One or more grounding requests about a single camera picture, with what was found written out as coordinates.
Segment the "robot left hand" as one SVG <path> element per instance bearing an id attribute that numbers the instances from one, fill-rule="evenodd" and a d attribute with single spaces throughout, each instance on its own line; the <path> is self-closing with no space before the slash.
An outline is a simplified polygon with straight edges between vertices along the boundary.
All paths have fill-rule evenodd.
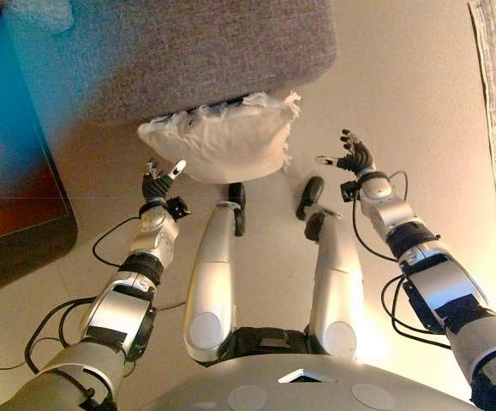
<path id="1" fill-rule="evenodd" d="M 187 162 L 184 159 L 179 160 L 169 171 L 164 173 L 158 168 L 158 161 L 150 158 L 146 162 L 146 171 L 143 175 L 141 191 L 147 204 L 157 200 L 166 200 L 175 179 L 184 171 Z"/>

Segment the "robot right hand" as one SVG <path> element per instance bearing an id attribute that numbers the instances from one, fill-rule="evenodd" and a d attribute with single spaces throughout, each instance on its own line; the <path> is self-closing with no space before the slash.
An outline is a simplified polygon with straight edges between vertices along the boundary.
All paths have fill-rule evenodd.
<path id="1" fill-rule="evenodd" d="M 362 176 L 376 171 L 373 156 L 362 140 L 348 129 L 343 129 L 339 140 L 343 143 L 346 154 L 340 158 L 320 155 L 315 158 L 315 163 L 324 166 L 339 168 Z"/>

